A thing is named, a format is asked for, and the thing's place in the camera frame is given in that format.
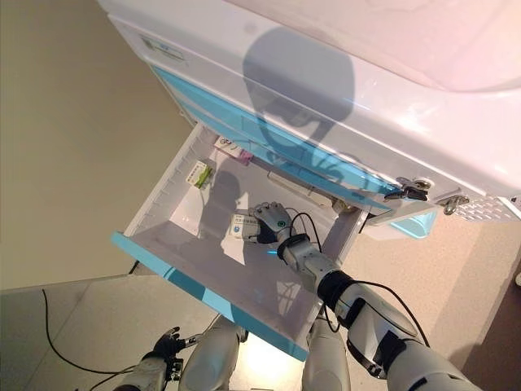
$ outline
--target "refrigerator drawer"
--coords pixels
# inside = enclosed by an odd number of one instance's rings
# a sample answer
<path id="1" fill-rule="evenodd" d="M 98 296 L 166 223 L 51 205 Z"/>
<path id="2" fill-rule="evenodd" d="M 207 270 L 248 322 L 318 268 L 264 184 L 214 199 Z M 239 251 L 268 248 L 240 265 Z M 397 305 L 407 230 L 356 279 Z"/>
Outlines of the refrigerator drawer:
<path id="1" fill-rule="evenodd" d="M 280 350 L 305 360 L 305 337 L 320 307 L 276 254 L 276 244 L 228 235 L 232 214 L 261 202 L 282 203 L 294 216 L 309 213 L 323 251 L 343 261 L 366 212 L 338 215 L 331 206 L 268 179 L 283 171 L 256 157 L 248 166 L 214 147 L 218 133 L 199 123 L 123 234 L 112 241 L 158 275 Z M 201 160 L 214 173 L 202 189 L 186 181 Z M 309 222 L 296 221 L 298 232 Z"/>

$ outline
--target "black cable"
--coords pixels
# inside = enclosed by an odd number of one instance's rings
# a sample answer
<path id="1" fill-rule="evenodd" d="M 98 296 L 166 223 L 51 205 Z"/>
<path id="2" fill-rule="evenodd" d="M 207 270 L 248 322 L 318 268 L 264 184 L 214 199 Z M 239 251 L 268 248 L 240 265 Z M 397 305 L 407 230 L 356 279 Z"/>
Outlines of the black cable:
<path id="1" fill-rule="evenodd" d="M 299 216 L 306 216 L 306 217 L 311 221 L 311 226 L 313 227 L 313 233 L 315 234 L 315 238 L 317 238 L 318 251 L 322 252 L 322 245 L 320 244 L 320 240 L 319 240 L 319 238 L 318 238 L 318 233 L 317 233 L 317 228 L 315 227 L 315 222 L 313 221 L 313 219 L 311 218 L 311 216 L 309 216 L 308 213 L 306 213 L 306 212 L 298 212 L 298 213 L 293 217 L 293 219 L 291 220 L 291 225 L 290 225 L 290 236 L 293 236 L 293 224 L 295 224 L 295 220 L 296 220 Z"/>
<path id="2" fill-rule="evenodd" d="M 125 368 L 124 370 L 122 371 L 97 371 L 95 369 L 89 369 L 89 368 L 85 368 L 85 367 L 82 367 L 81 365 L 77 365 L 75 364 L 74 362 L 70 361 L 70 360 L 67 360 L 64 356 L 62 356 L 60 354 L 60 352 L 58 350 L 56 350 L 55 346 L 53 345 L 52 343 L 52 340 L 50 340 L 50 335 L 49 335 L 49 303 L 47 302 L 47 294 L 46 294 L 46 290 L 45 289 L 42 289 L 42 293 L 43 293 L 43 298 L 45 299 L 45 302 L 46 302 L 46 334 L 47 334 L 47 341 L 49 342 L 49 345 L 50 347 L 53 349 L 53 351 L 56 353 L 56 355 L 58 357 L 60 357 L 62 360 L 64 360 L 67 364 L 70 364 L 72 365 L 73 367 L 75 368 L 78 368 L 78 369 L 81 369 L 83 371 L 87 371 L 87 372 L 92 372 L 92 373 L 99 373 L 100 375 L 119 375 L 120 373 L 122 373 L 123 371 L 126 371 L 128 370 L 129 368 Z"/>
<path id="3" fill-rule="evenodd" d="M 100 382 L 96 383 L 95 385 L 93 385 L 93 386 L 89 389 L 89 391 L 93 391 L 94 389 L 98 388 L 101 384 L 103 384 L 103 383 L 107 383 L 110 379 L 114 379 L 114 378 L 115 378 L 116 376 L 118 376 L 118 375 L 123 375 L 123 374 L 125 374 L 125 373 L 130 373 L 131 371 L 129 371 L 129 369 L 132 369 L 132 368 L 134 368 L 134 365 L 131 366 L 131 367 L 127 367 L 127 368 L 125 368 L 124 370 L 122 370 L 122 371 L 119 372 L 119 373 L 115 373 L 114 375 L 110 375 L 109 377 L 107 377 L 107 378 L 101 380 Z"/>
<path id="4" fill-rule="evenodd" d="M 331 321 L 329 320 L 329 315 L 327 314 L 326 303 L 323 303 L 323 304 L 322 304 L 322 308 L 324 309 L 324 315 L 326 316 L 327 326 L 329 326 L 329 329 L 330 329 L 333 333 L 339 332 L 339 329 L 340 329 L 340 323 L 338 323 L 338 324 L 336 325 L 336 328 L 333 328 L 333 325 L 331 324 Z"/>
<path id="5" fill-rule="evenodd" d="M 127 273 L 127 274 L 128 274 L 128 275 L 131 275 L 131 274 L 136 270 L 136 268 L 138 267 L 138 265 L 139 265 L 139 261 L 136 260 L 136 262 L 134 262 L 134 264 L 133 264 L 132 267 L 130 268 L 129 273 Z"/>
<path id="6" fill-rule="evenodd" d="M 299 217 L 299 216 L 306 216 L 309 221 L 311 222 L 311 225 L 313 227 L 313 233 L 315 234 L 315 238 L 317 239 L 317 246 L 318 246 L 318 251 L 322 252 L 322 245 L 320 244 L 320 239 L 318 238 L 318 233 L 317 233 L 317 228 L 315 227 L 315 222 L 313 221 L 313 219 L 311 218 L 311 216 L 309 216 L 308 213 L 306 212 L 298 212 L 294 217 L 293 219 L 291 220 L 291 225 L 290 225 L 290 236 L 293 235 L 293 224 L 295 223 L 295 220 Z M 340 329 L 340 323 L 338 323 L 336 325 L 336 328 L 333 328 L 333 324 L 331 323 L 331 321 L 329 320 L 329 315 L 327 314 L 327 308 L 326 308 L 326 303 L 322 303 L 322 307 L 320 309 L 320 311 L 318 312 L 319 314 L 322 314 L 324 313 L 324 315 L 326 316 L 326 321 L 327 321 L 327 326 L 329 326 L 330 330 L 334 333 L 336 332 L 339 332 L 339 329 Z"/>
<path id="7" fill-rule="evenodd" d="M 385 286 L 385 285 L 383 285 L 381 283 L 373 283 L 371 281 L 360 281 L 360 280 L 356 280 L 356 279 L 351 281 L 351 283 L 363 283 L 365 285 L 372 285 L 374 287 L 382 288 L 382 289 L 385 289 L 386 291 L 390 292 L 400 302 L 400 304 L 405 308 L 405 310 L 407 311 L 407 314 L 409 314 L 409 316 L 414 321 L 414 324 L 418 328 L 418 331 L 420 332 L 420 334 L 421 334 L 421 336 L 423 338 L 423 341 L 425 342 L 425 346 L 427 348 L 431 347 L 429 345 L 429 341 L 427 340 L 427 337 L 425 336 L 425 333 L 422 330 L 422 327 L 420 326 L 419 321 L 416 319 L 416 317 L 414 316 L 413 312 L 409 309 L 409 307 L 405 304 L 405 302 L 403 300 L 401 300 L 401 298 L 398 296 L 398 294 L 396 292 L 394 292 L 392 289 L 390 289 L 389 287 L 387 287 L 387 286 Z"/>

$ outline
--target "small box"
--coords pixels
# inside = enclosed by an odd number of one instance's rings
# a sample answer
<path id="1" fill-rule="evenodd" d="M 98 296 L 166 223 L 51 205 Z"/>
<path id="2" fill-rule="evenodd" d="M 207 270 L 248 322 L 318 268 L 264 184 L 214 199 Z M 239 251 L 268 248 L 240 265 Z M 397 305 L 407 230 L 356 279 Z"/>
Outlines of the small box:
<path id="1" fill-rule="evenodd" d="M 219 136 L 213 145 L 243 165 L 248 165 L 253 157 L 250 152 L 243 150 L 239 145 L 223 136 Z"/>
<path id="2" fill-rule="evenodd" d="M 203 163 L 201 160 L 197 160 L 194 168 L 186 177 L 186 181 L 190 185 L 193 185 L 200 189 L 201 187 L 203 187 L 204 183 L 210 177 L 211 174 L 212 168 L 206 163 Z"/>
<path id="3" fill-rule="evenodd" d="M 246 216 L 244 214 L 232 215 L 228 235 L 236 239 L 256 242 L 256 237 L 260 232 L 261 226 L 259 226 L 259 222 L 253 216 Z"/>

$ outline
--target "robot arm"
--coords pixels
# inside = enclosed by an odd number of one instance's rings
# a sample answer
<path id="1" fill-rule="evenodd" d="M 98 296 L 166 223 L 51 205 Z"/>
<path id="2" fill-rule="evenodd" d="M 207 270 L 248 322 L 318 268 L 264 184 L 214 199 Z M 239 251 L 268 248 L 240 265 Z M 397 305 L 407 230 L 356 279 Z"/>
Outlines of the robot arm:
<path id="1" fill-rule="evenodd" d="M 179 339 L 178 331 L 179 327 L 174 327 L 163 334 L 114 391 L 160 391 L 168 381 L 179 380 L 183 360 L 176 354 L 199 343 L 202 334 Z"/>
<path id="2" fill-rule="evenodd" d="M 307 235 L 291 235 L 291 219 L 281 204 L 258 205 L 254 214 L 277 235 L 278 256 L 348 329 L 349 352 L 372 376 L 387 379 L 390 391 L 479 390 L 427 348 L 399 310 L 346 275 L 315 249 Z"/>

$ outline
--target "beige wall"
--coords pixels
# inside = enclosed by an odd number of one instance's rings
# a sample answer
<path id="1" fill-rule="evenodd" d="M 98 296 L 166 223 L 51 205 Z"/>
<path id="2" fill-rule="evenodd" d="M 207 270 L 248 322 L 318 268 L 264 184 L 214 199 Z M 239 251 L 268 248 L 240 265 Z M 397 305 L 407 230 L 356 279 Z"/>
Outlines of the beige wall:
<path id="1" fill-rule="evenodd" d="M 94 0 L 1 14 L 1 288 L 124 274 L 110 235 L 189 127 Z"/>

